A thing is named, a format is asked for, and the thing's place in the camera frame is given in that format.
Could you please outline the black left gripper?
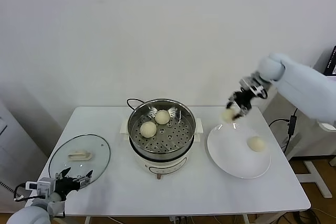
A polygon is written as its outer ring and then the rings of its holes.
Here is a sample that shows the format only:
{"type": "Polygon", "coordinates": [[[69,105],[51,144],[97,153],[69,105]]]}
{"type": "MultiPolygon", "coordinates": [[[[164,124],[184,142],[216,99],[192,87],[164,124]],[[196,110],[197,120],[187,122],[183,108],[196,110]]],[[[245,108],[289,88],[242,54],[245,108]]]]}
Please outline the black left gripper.
{"type": "Polygon", "coordinates": [[[71,168],[68,167],[55,174],[55,193],[57,193],[61,199],[66,199],[71,191],[78,191],[91,183],[93,170],[90,170],[86,175],[79,176],[76,179],[66,177],[70,170],[71,168]]]}

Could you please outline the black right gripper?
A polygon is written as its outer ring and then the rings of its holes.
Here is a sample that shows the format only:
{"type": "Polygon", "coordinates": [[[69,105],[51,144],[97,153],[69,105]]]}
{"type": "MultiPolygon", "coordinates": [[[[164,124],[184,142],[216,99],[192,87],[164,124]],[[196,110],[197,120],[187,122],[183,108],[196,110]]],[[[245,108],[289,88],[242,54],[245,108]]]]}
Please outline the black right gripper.
{"type": "Polygon", "coordinates": [[[226,109],[230,109],[235,102],[238,107],[232,108],[234,111],[233,120],[238,120],[245,117],[248,114],[248,110],[251,109],[251,100],[254,98],[254,93],[251,90],[236,91],[233,97],[229,98],[226,109]]]}

